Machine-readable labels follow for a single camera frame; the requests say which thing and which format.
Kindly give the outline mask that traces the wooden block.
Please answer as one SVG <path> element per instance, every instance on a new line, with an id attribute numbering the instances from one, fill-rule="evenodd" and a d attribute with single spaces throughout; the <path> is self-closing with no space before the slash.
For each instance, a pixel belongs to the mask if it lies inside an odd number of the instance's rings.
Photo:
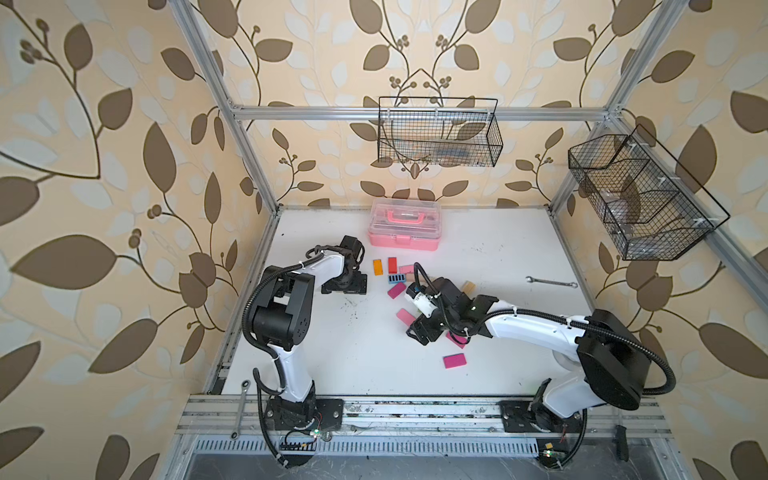
<path id="1" fill-rule="evenodd" d="M 475 290 L 475 288 L 476 288 L 476 285 L 475 285 L 473 282 L 470 282 L 470 281 L 466 281 L 466 282 L 463 284 L 463 286 L 462 286 L 462 288 L 461 288 L 461 291 L 462 291 L 463 293 L 467 294 L 467 295 L 472 295 L 472 294 L 473 294 L 473 292 L 474 292 L 474 290 Z"/>

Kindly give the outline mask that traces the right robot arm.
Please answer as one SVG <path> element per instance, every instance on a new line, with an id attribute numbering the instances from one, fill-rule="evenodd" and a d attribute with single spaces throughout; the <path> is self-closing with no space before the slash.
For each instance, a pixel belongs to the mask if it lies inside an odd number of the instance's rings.
<path id="1" fill-rule="evenodd" d="M 668 394 L 677 385 L 668 361 L 607 310 L 563 316 L 490 295 L 471 298 L 447 278 L 430 278 L 420 263 L 406 295 L 420 312 L 406 334 L 423 346 L 444 333 L 467 341 L 511 339 L 570 362 L 568 374 L 542 381 L 525 411 L 526 421 L 541 431 L 553 431 L 574 416 L 585 418 L 592 407 L 634 411 L 643 397 Z"/>

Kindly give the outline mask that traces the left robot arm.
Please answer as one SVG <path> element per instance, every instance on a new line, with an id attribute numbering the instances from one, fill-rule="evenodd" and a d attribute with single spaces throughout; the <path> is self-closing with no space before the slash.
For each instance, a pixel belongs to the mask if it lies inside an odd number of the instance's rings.
<path id="1" fill-rule="evenodd" d="M 363 243 L 346 235 L 338 245 L 311 248 L 292 265 L 264 270 L 241 317 L 242 337 L 269 356 L 276 372 L 277 385 L 270 387 L 260 368 L 252 369 L 257 392 L 292 403 L 303 403 L 313 394 L 314 381 L 300 345 L 309 332 L 314 294 L 366 294 L 364 255 Z"/>

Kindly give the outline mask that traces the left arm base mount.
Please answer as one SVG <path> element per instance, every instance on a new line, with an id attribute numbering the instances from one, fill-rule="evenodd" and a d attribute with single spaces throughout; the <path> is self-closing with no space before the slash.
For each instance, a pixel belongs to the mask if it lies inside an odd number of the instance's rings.
<path id="1" fill-rule="evenodd" d="M 266 424 L 276 431 L 309 431 L 325 435 L 341 429 L 345 402 L 340 398 L 309 396 L 303 402 L 281 397 L 268 400 Z"/>

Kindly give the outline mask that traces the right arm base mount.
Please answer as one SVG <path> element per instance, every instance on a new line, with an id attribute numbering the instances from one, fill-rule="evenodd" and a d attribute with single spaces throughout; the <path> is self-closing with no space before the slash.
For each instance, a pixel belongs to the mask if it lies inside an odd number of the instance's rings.
<path id="1" fill-rule="evenodd" d="M 543 406 L 531 406 L 531 401 L 503 400 L 498 403 L 505 433 L 568 434 L 579 433 L 584 415 L 576 412 L 565 419 L 558 417 Z"/>

